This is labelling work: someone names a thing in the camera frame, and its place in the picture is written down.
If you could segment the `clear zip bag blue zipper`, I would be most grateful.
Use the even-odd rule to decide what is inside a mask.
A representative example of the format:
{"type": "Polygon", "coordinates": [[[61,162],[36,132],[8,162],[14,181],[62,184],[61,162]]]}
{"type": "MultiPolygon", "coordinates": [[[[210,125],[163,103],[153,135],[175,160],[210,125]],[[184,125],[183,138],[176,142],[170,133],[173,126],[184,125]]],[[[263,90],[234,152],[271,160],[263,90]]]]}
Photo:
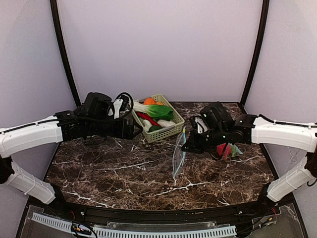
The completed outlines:
{"type": "Polygon", "coordinates": [[[217,145],[216,151],[220,158],[236,157],[243,154],[236,145],[231,143],[217,145]]]}

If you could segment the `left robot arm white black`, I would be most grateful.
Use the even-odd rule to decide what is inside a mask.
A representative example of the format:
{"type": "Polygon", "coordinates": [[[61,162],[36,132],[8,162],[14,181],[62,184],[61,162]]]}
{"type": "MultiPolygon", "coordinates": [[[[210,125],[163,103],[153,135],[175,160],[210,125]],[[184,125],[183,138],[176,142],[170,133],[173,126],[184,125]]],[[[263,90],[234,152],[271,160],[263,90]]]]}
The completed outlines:
{"type": "Polygon", "coordinates": [[[0,130],[0,182],[10,185],[44,204],[63,200],[59,189],[28,173],[12,160],[12,155],[33,147],[92,136],[133,139],[133,109],[130,94],[120,93],[115,100],[90,92],[73,111],[55,113],[45,119],[0,130]]]}

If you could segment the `beige perforated plastic basket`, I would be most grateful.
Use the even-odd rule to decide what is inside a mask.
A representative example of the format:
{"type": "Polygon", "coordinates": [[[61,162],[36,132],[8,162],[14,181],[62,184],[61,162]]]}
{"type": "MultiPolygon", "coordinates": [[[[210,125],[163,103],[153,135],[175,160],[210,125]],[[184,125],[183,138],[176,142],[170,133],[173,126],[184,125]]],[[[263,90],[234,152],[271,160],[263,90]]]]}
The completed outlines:
{"type": "MultiPolygon", "coordinates": [[[[160,130],[156,130],[153,132],[148,132],[149,128],[152,126],[152,124],[145,119],[141,119],[137,116],[137,111],[132,111],[132,116],[135,119],[137,125],[139,125],[142,128],[142,133],[144,135],[144,137],[146,138],[148,143],[152,143],[155,141],[159,141],[161,139],[165,139],[167,137],[170,137],[172,135],[178,134],[181,132],[181,130],[183,129],[185,120],[183,119],[183,117],[179,114],[179,112],[174,108],[174,106],[172,106],[172,104],[161,94],[156,94],[156,95],[152,95],[149,98],[153,98],[156,102],[162,102],[163,105],[165,106],[169,106],[172,108],[173,110],[173,114],[174,114],[174,119],[172,119],[171,121],[173,121],[175,123],[175,126],[170,126],[170,127],[162,127],[162,129],[160,130]]],[[[140,99],[140,100],[135,100],[134,102],[139,102],[141,104],[143,104],[145,99],[140,99]]]]}

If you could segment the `spare clear zip bag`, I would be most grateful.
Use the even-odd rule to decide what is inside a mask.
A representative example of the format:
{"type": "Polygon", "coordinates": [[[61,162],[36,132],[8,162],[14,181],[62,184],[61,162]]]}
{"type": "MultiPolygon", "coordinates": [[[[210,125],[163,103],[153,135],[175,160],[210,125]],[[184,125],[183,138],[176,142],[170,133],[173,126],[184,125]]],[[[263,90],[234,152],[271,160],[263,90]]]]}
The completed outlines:
{"type": "Polygon", "coordinates": [[[176,138],[176,143],[174,147],[173,157],[172,157],[172,168],[173,179],[176,179],[180,170],[183,167],[186,152],[182,151],[182,146],[186,143],[186,126],[183,127],[181,132],[178,134],[176,138]]]}

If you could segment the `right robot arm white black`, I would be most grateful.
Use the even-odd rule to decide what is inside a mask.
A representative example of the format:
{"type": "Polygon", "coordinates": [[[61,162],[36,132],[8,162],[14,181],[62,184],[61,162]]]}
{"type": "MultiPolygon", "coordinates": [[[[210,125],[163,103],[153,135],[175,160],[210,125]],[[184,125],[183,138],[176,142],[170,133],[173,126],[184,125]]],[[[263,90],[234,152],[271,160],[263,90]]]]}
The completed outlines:
{"type": "Polygon", "coordinates": [[[276,203],[317,177],[317,125],[269,119],[263,115],[242,114],[233,119],[220,102],[214,102],[193,116],[184,152],[202,154],[221,144],[275,144],[306,151],[306,156],[285,175],[262,189],[258,201],[276,203]]]}

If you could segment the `red toy apple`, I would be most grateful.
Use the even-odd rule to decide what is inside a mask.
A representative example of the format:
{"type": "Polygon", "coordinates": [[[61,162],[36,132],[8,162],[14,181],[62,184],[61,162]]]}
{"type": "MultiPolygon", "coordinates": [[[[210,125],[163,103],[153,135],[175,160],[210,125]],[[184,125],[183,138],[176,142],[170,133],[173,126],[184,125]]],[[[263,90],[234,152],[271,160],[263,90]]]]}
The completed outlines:
{"type": "Polygon", "coordinates": [[[231,155],[231,148],[228,143],[217,145],[216,150],[220,158],[231,155]]]}

